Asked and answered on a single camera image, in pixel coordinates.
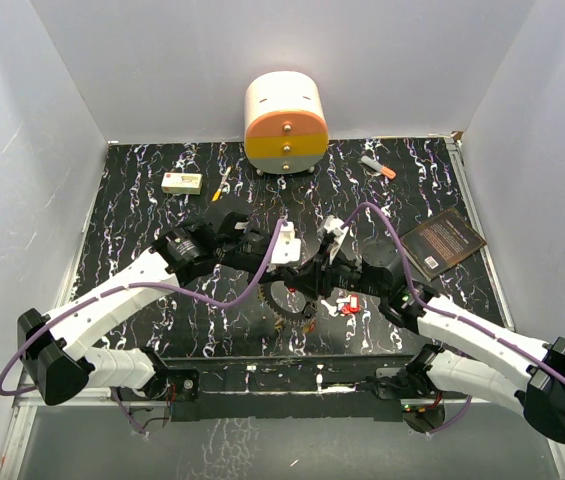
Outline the yellow and white pen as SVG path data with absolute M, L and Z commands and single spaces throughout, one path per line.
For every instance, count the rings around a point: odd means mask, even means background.
M 216 189 L 215 193 L 213 194 L 211 202 L 216 202 L 220 198 L 220 196 L 222 194 L 222 190 L 224 188 L 224 185 L 226 184 L 228 177 L 230 176 L 231 171 L 232 171 L 232 166 L 228 166 L 226 168 L 226 171 L 224 172 L 222 178 L 221 178 L 221 181 L 220 181 L 218 188 Z

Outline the orange and grey marker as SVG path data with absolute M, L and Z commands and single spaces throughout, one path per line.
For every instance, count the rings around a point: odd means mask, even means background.
M 389 180 L 394 180 L 397 176 L 395 171 L 393 171 L 389 167 L 382 165 L 380 162 L 378 162 L 377 160 L 375 160 L 371 157 L 362 156 L 361 159 L 360 159 L 360 162 L 363 165 L 372 169 L 373 171 L 375 171 L 375 172 L 383 175 L 384 177 L 388 178 Z

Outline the white small cardboard box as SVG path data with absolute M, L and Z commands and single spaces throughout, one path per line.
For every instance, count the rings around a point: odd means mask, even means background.
M 165 173 L 161 189 L 166 194 L 199 195 L 202 190 L 202 175 L 198 173 Z

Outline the aluminium frame rail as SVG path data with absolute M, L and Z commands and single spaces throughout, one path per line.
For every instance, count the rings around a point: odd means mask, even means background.
M 565 445 L 480 399 L 446 399 L 454 424 L 428 435 L 369 393 L 273 392 L 247 379 L 202 395 L 196 421 L 169 421 L 162 402 L 129 409 L 104 390 L 59 407 L 19 399 L 0 478 L 565 479 Z

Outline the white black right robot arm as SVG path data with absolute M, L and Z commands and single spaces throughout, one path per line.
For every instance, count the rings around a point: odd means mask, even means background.
M 455 392 L 509 409 L 545 437 L 565 444 L 565 338 L 553 342 L 499 327 L 414 280 L 403 246 L 380 248 L 360 262 L 332 240 L 283 276 L 286 286 L 316 301 L 338 288 L 378 299 L 394 325 L 429 342 L 389 389 L 428 397 Z

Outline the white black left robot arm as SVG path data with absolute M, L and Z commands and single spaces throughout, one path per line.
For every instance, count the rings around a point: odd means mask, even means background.
M 231 309 L 245 300 L 264 277 L 287 261 L 280 248 L 291 224 L 278 220 L 272 232 L 250 227 L 247 216 L 231 212 L 164 232 L 131 264 L 78 299 L 47 313 L 32 308 L 18 319 L 21 362 L 48 406 L 73 399 L 86 388 L 128 388 L 148 399 L 162 396 L 169 376 L 159 358 L 141 348 L 97 347 L 97 342 L 158 299 L 180 294 Z M 224 265 L 249 273 L 245 290 L 220 301 L 189 290 L 189 284 Z

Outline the dark paperback book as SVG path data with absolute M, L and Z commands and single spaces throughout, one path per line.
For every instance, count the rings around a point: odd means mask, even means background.
M 400 240 L 410 262 L 427 281 L 436 279 L 486 245 L 455 208 L 427 219 Z

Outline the round three-colour drawer cabinet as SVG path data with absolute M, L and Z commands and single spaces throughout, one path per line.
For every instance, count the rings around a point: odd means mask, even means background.
M 244 97 L 244 151 L 259 176 L 311 173 L 329 131 L 317 84 L 296 71 L 254 79 Z

